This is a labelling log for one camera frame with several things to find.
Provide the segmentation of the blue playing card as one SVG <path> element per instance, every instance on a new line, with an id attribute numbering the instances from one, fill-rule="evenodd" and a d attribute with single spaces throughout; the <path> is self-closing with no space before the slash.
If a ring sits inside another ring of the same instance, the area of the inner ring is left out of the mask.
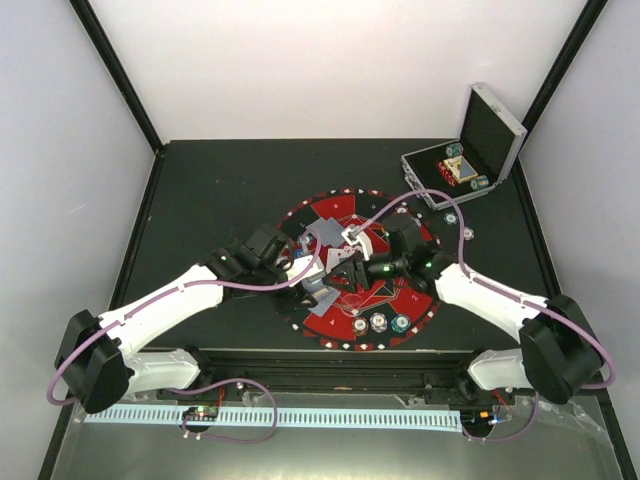
<path id="1" fill-rule="evenodd" d="M 344 238 L 341 235 L 342 231 L 343 228 L 340 224 L 326 223 L 320 231 L 322 245 L 339 248 L 344 243 Z"/>
<path id="2" fill-rule="evenodd" d="M 326 223 L 331 223 L 334 225 L 338 225 L 340 224 L 335 218 L 330 217 L 328 219 L 326 218 L 318 218 L 315 221 L 313 221 L 312 223 L 310 223 L 309 225 L 306 226 L 307 230 L 313 230 L 315 232 L 317 232 L 320 235 L 320 231 L 322 229 L 322 227 L 326 224 Z"/>
<path id="3" fill-rule="evenodd" d="M 334 304 L 334 302 L 339 298 L 340 293 L 337 290 L 331 290 L 327 293 L 324 293 L 322 296 L 319 296 L 316 301 L 317 304 L 313 307 L 309 307 L 308 311 L 312 314 L 322 317 L 326 314 L 329 308 Z"/>

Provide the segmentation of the clear round dealer button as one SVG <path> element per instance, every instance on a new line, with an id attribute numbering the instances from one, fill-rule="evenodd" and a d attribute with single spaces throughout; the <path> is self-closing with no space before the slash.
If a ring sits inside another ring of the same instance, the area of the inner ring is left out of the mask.
<path id="1" fill-rule="evenodd" d="M 350 317 L 358 317 L 362 310 L 362 299 L 359 295 L 347 294 L 340 299 L 341 309 Z"/>

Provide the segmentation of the grey white chip stack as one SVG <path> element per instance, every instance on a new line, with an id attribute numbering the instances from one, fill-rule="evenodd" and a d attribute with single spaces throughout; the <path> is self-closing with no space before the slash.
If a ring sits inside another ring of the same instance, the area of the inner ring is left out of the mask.
<path id="1" fill-rule="evenodd" d="M 468 227 L 464 228 L 463 236 L 466 241 L 470 241 L 474 238 L 474 231 Z"/>

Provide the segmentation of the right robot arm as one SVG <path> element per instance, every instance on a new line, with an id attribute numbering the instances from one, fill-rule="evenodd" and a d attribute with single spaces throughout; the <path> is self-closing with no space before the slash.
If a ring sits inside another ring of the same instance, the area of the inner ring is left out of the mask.
<path id="1" fill-rule="evenodd" d="M 466 310 L 518 343 L 514 349 L 477 354 L 454 379 L 461 400 L 476 403 L 490 390 L 511 387 L 565 404 L 604 366 L 604 355 L 571 298 L 525 294 L 463 266 L 426 240 L 408 213 L 384 219 L 382 233 L 389 251 L 350 256 L 329 270 L 324 284 L 357 293 L 377 281 L 403 279 L 412 290 Z"/>

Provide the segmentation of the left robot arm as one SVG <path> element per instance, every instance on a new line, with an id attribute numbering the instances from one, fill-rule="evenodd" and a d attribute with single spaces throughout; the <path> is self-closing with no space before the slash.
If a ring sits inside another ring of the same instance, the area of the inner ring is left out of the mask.
<path id="1" fill-rule="evenodd" d="M 88 310 L 68 322 L 46 390 L 52 405 L 78 402 L 99 413 L 123 397 L 171 389 L 193 399 L 214 388 L 213 372 L 184 349 L 158 353 L 146 346 L 194 315 L 247 293 L 302 292 L 301 282 L 323 272 L 319 235 L 307 236 L 315 250 L 296 256 L 293 240 L 263 226 L 245 242 L 212 251 L 206 260 L 128 305 L 94 316 Z"/>

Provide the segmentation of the round red black poker mat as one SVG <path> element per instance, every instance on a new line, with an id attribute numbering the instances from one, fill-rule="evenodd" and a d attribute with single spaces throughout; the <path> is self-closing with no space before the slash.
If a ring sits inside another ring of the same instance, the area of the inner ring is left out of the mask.
<path id="1" fill-rule="evenodd" d="M 298 239 L 305 235 L 306 226 L 316 219 L 333 217 L 342 225 L 343 230 L 349 225 L 361 226 L 391 200 L 390 195 L 379 190 L 354 188 L 331 190 L 299 203 L 284 216 L 278 224 L 278 229 L 294 240 L 295 255 L 305 256 L 314 251 L 316 241 L 311 239 L 309 251 L 304 252 L 300 248 Z M 321 247 L 319 258 L 324 267 L 329 248 L 332 247 L 323 245 Z M 354 249 L 356 252 L 348 259 L 355 259 L 362 255 L 359 247 Z M 322 296 L 331 290 L 336 289 L 326 286 L 317 294 Z M 363 302 L 358 317 L 366 318 L 369 322 L 372 314 L 383 313 L 387 318 L 388 328 L 382 333 L 375 333 L 371 330 L 369 323 L 368 332 L 356 337 L 352 332 L 352 322 L 356 317 L 347 315 L 340 305 L 340 299 L 349 293 L 338 292 L 339 298 L 324 316 L 316 316 L 308 309 L 304 309 L 287 314 L 285 320 L 294 331 L 318 341 L 323 348 L 367 352 L 401 345 L 416 336 L 438 310 L 436 300 L 426 293 L 412 290 L 406 279 L 377 280 L 370 290 L 359 289 L 355 294 L 359 295 Z M 395 333 L 391 329 L 391 321 L 398 314 L 406 315 L 411 319 L 411 326 L 402 334 Z"/>

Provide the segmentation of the red dice in case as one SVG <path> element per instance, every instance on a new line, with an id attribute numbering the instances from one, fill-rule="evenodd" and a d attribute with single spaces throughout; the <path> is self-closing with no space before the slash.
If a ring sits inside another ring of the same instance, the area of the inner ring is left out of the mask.
<path id="1" fill-rule="evenodd" d="M 452 187 L 455 187 L 458 185 L 457 180 L 455 179 L 455 177 L 453 176 L 452 172 L 449 170 L 449 168 L 443 163 L 443 162 L 437 162 L 436 163 L 436 167 L 440 173 L 440 175 L 443 177 L 443 179 Z"/>

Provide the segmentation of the pyramid card box in case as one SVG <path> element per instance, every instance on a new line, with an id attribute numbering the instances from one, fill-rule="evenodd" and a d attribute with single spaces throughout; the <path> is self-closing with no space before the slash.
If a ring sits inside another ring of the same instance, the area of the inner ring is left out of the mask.
<path id="1" fill-rule="evenodd" d="M 462 155 L 445 159 L 444 165 L 458 183 L 470 181 L 478 176 L 477 171 Z"/>

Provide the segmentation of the green chip stack in case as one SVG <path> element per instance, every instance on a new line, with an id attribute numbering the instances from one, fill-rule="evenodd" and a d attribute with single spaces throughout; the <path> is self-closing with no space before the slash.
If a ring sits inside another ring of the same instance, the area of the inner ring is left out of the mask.
<path id="1" fill-rule="evenodd" d="M 460 142 L 451 143 L 446 146 L 446 155 L 449 158 L 461 156 L 463 154 L 463 145 Z"/>

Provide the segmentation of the green chip stack case front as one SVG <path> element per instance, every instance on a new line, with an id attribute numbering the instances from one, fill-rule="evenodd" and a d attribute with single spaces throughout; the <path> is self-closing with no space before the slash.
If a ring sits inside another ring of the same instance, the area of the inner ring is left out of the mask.
<path id="1" fill-rule="evenodd" d="M 477 176 L 470 181 L 470 187 L 473 191 L 480 191 L 490 186 L 490 180 L 486 175 Z"/>

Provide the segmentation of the aluminium poker case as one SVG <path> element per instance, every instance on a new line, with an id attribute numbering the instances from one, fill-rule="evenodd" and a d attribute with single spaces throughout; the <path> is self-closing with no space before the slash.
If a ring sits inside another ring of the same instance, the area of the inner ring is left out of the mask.
<path id="1" fill-rule="evenodd" d="M 451 201 L 464 203 L 493 191 L 510 174 L 527 135 L 525 126 L 491 92 L 484 83 L 470 87 L 466 112 L 458 136 L 435 146 L 401 156 L 406 183 L 420 190 L 420 197 L 434 211 L 450 206 Z M 440 175 L 436 163 L 449 158 L 446 146 L 460 142 L 462 156 L 477 171 L 486 175 L 490 186 L 473 191 L 470 181 L 452 187 Z"/>

